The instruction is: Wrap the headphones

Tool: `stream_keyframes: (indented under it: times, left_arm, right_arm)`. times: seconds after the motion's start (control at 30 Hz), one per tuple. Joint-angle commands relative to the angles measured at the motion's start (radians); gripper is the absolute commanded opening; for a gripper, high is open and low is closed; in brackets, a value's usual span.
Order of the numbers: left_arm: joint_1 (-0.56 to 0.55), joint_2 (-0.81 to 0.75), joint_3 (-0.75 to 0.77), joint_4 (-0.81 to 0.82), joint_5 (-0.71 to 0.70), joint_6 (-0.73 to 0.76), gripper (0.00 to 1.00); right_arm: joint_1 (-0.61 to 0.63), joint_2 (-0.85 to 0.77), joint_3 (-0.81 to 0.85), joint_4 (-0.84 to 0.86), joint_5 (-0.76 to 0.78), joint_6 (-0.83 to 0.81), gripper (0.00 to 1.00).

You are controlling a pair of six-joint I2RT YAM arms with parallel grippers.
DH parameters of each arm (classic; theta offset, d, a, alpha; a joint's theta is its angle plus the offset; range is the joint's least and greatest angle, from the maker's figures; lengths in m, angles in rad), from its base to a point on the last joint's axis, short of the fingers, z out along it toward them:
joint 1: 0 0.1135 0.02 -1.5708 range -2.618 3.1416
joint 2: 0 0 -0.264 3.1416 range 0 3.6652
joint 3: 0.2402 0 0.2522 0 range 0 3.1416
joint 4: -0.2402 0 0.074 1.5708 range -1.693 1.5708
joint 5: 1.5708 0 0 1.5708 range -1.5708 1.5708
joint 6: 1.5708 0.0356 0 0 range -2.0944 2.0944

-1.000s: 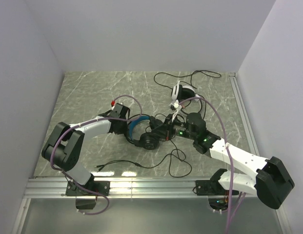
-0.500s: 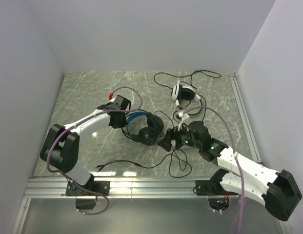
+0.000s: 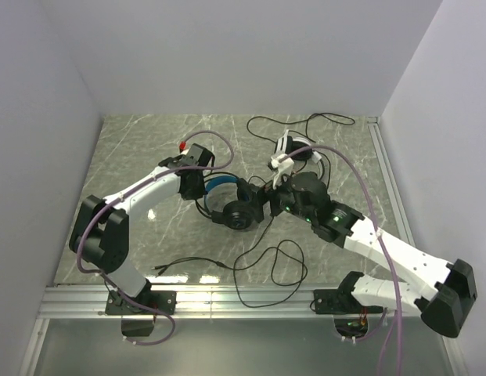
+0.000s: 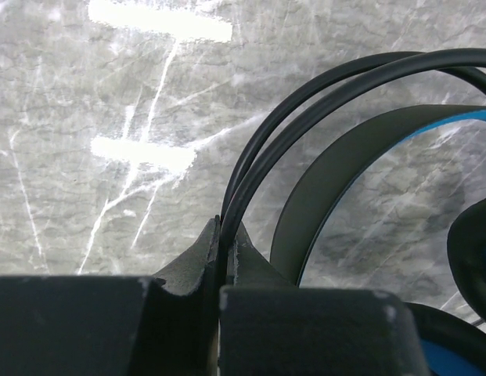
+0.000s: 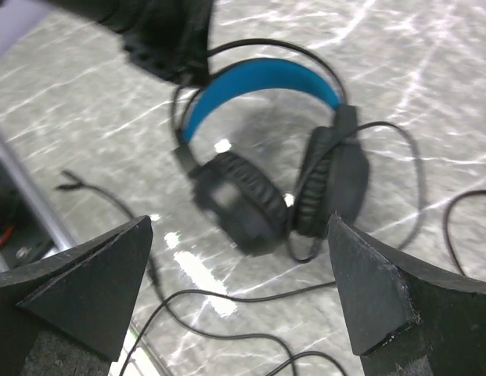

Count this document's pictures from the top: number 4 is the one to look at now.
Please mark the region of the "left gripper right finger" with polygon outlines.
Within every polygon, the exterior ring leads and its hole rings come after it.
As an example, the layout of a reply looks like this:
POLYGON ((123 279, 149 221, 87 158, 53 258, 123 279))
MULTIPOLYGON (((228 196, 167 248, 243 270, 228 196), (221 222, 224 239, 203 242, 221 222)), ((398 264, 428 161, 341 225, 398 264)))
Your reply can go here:
POLYGON ((426 375, 412 314, 385 291, 299 288, 240 227, 220 292, 223 375, 426 375))

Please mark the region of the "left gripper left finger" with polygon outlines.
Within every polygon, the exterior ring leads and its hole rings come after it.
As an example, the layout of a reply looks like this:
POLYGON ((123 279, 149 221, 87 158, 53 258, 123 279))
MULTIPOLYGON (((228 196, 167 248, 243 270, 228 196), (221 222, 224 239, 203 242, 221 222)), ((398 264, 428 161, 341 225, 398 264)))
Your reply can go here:
POLYGON ((0 276, 0 375, 213 375, 220 221, 151 276, 0 276))

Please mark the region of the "black blue headphones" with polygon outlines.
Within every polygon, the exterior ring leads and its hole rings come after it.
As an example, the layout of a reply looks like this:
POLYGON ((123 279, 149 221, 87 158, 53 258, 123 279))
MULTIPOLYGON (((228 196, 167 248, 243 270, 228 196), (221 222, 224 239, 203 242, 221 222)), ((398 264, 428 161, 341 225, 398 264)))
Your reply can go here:
MULTIPOLYGON (((219 255, 236 242, 242 217, 264 177, 314 125, 360 95, 399 78, 443 71, 486 95, 486 49, 389 52, 345 63, 310 80, 279 104, 245 147, 222 205, 219 255)), ((356 126, 332 143, 294 187, 272 242, 270 265, 299 287, 313 245, 352 183, 401 141, 462 120, 486 121, 486 107, 423 105, 392 110, 356 126)), ((405 303, 414 319, 429 372, 486 375, 486 334, 439 309, 405 303)))

